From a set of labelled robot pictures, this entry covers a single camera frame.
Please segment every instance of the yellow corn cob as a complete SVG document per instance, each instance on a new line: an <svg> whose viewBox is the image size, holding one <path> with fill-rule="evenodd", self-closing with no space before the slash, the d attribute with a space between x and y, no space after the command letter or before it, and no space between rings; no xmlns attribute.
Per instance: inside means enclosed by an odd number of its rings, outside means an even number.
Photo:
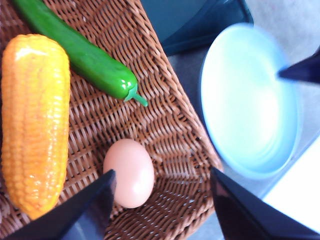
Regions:
<svg viewBox="0 0 320 240"><path fill-rule="evenodd" d="M37 219L58 202L66 178L70 70L64 49L18 35L2 57L2 171L10 200Z"/></svg>

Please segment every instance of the brown wicker tray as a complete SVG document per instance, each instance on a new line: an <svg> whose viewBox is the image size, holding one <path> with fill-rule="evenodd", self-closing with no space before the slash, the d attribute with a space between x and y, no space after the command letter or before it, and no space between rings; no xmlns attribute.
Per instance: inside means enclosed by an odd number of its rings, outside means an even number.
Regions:
<svg viewBox="0 0 320 240"><path fill-rule="evenodd" d="M59 204L102 174L109 146L145 146L155 186L141 207L115 205L105 239L185 239L214 211L209 168L221 162L177 79L139 0L45 0L70 26L133 70L149 106L124 103L72 72L67 176ZM0 0L0 53L31 31L10 0ZM30 222L6 194L0 173L0 238Z"/></svg>

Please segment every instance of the brown egg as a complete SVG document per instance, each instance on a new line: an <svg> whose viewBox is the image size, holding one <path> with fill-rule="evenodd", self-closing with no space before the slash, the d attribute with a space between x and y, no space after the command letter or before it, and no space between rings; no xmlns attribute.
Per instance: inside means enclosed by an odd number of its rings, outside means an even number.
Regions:
<svg viewBox="0 0 320 240"><path fill-rule="evenodd" d="M137 208L149 198L155 174L146 149L132 139L115 142L105 155L103 172L115 170L114 201L125 208Z"/></svg>

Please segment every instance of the blue container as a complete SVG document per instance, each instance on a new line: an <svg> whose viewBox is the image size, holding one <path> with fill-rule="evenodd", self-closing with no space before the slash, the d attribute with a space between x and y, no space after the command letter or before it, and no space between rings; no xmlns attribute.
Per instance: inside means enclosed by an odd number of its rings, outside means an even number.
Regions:
<svg viewBox="0 0 320 240"><path fill-rule="evenodd" d="M254 179L280 171L301 126L296 83L277 76L288 67L270 35L248 23L227 27L211 45L201 73L201 105L218 154Z"/></svg>

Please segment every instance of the green chili pepper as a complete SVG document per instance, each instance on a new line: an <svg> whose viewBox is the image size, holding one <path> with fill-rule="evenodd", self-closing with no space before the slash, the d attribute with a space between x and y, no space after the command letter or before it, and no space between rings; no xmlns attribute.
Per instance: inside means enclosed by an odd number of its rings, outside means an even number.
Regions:
<svg viewBox="0 0 320 240"><path fill-rule="evenodd" d="M58 42L69 56L72 69L98 89L117 99L148 102L137 94L134 73L60 19L42 0L12 0L35 32Z"/></svg>

